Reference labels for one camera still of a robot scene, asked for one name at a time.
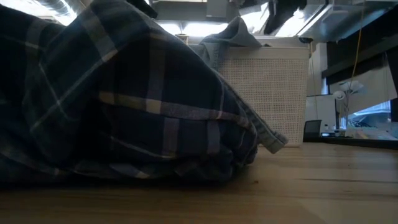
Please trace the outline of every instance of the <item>wooden desk surface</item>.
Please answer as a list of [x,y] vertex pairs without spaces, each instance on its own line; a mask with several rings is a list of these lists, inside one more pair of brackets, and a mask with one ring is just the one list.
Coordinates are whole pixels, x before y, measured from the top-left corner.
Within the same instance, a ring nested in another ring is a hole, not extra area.
[[305,144],[223,187],[0,192],[0,223],[398,223],[398,151]]

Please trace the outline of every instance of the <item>plaid blanket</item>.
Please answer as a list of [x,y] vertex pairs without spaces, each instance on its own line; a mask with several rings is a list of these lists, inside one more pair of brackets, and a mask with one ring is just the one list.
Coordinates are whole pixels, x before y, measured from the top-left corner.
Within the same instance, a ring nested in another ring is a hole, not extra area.
[[126,1],[69,26],[0,7],[0,181],[225,181],[286,138]]

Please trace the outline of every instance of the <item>white basket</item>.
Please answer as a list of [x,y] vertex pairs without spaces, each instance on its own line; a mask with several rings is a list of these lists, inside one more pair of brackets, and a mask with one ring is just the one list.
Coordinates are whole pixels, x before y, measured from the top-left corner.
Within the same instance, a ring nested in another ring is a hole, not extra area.
[[288,147],[303,142],[308,54],[304,48],[233,47],[219,69],[258,115],[289,139]]

